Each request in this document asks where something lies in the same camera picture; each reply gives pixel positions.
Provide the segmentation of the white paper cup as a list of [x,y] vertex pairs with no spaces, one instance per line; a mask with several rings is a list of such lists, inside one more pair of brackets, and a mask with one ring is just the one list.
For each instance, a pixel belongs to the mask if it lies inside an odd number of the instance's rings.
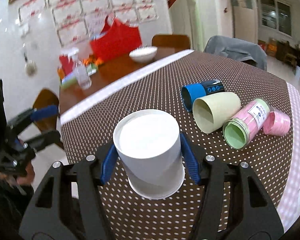
[[133,112],[116,125],[113,143],[131,188],[147,199],[176,193],[185,178],[177,120],[165,111]]

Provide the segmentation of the pink ribbed cup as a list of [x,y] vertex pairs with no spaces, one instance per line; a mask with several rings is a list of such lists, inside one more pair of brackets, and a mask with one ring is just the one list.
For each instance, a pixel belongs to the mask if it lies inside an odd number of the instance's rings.
[[263,124],[263,132],[266,135],[285,136],[290,130],[290,124],[290,117],[274,108]]

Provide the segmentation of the cream yellow cup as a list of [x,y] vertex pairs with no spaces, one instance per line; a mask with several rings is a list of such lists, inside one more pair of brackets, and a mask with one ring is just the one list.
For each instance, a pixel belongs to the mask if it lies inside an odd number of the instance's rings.
[[241,109],[241,101],[233,92],[220,92],[197,98],[192,107],[198,128],[205,134],[220,129]]

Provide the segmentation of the blue black cup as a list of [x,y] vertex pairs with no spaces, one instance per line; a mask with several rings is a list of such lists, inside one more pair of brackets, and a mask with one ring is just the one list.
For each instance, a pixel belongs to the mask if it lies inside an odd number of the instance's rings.
[[193,103],[197,98],[224,91],[224,85],[220,80],[207,80],[183,86],[181,88],[181,99],[185,109],[191,113]]

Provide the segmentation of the wooden chair at left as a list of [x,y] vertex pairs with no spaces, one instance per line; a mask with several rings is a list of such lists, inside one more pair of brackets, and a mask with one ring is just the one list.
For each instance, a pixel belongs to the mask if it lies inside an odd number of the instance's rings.
[[33,109],[39,111],[39,119],[34,122],[41,132],[57,129],[59,113],[59,99],[51,90],[44,88],[33,103]]

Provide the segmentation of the wooden chair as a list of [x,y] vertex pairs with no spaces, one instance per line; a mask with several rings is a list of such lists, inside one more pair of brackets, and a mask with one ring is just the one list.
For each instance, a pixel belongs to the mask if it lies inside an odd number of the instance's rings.
[[191,49],[191,41],[187,35],[158,34],[153,36],[152,46],[185,50]]
[[57,129],[59,113],[59,99],[51,90],[44,88],[33,103],[33,109],[39,111],[39,119],[34,122],[41,132]]

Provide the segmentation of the clear spray bottle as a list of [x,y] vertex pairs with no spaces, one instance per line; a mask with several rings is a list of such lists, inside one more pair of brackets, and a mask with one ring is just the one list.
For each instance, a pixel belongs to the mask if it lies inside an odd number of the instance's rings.
[[75,82],[83,90],[91,86],[91,78],[87,72],[86,66],[79,60],[79,49],[74,47],[65,52],[59,57],[62,70],[65,77],[61,80],[62,88],[69,87]]

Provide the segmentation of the brown polka dot tablecloth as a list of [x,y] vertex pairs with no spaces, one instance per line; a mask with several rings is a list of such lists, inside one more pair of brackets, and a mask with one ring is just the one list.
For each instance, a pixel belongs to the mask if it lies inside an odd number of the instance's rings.
[[[95,153],[111,141],[117,123],[142,109],[172,115],[190,143],[216,159],[246,161],[264,184],[288,230],[300,215],[300,94],[269,72],[221,56],[185,51],[140,68],[130,59],[106,63],[92,76],[92,85],[60,91],[61,130],[70,163]],[[242,150],[227,145],[221,130],[204,134],[183,106],[184,85],[219,79],[236,93],[242,105],[265,98],[292,120],[289,133],[273,137],[259,132]],[[185,177],[172,196],[149,200],[136,194],[121,162],[111,180],[100,189],[102,204],[116,239],[186,239],[196,218],[204,189]]]

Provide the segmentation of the red felt bag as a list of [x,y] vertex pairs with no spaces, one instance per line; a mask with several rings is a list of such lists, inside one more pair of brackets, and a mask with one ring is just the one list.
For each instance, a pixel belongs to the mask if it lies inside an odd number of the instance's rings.
[[90,48],[96,58],[108,62],[139,48],[142,40],[138,26],[131,27],[115,18],[108,23],[108,16],[99,37],[90,40]]

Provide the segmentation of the white ceramic bowl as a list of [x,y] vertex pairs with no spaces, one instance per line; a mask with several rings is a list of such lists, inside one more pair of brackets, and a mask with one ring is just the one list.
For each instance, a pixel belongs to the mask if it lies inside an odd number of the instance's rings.
[[155,46],[142,47],[131,51],[129,57],[137,63],[148,63],[155,58],[157,51]]

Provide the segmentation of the chair with grey cover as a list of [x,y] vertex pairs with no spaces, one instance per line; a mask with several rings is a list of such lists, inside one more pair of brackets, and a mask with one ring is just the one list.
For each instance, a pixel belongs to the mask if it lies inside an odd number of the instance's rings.
[[208,40],[204,52],[244,62],[267,71],[266,53],[258,44],[252,42],[215,35]]

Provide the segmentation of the wooden chair back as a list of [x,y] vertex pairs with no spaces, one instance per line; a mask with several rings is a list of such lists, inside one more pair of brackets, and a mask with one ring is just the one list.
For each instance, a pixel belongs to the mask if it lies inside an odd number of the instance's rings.
[[191,41],[187,35],[158,34],[153,36],[152,46],[185,50],[191,49]]

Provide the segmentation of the window with dark panes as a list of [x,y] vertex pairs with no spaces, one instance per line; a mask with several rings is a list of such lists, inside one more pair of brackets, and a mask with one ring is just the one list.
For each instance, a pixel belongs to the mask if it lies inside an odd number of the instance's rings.
[[261,23],[286,35],[292,34],[290,6],[276,0],[260,0]]

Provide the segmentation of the white refrigerator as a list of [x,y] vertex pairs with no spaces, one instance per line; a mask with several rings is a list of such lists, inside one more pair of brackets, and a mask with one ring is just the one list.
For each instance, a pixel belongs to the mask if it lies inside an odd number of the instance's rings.
[[257,0],[231,0],[234,17],[234,37],[258,43]]

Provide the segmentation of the green door curtain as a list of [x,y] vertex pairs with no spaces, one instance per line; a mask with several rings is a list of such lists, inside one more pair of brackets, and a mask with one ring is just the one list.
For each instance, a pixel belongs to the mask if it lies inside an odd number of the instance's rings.
[[186,0],[189,9],[192,46],[196,50],[204,50],[203,29],[197,0]]

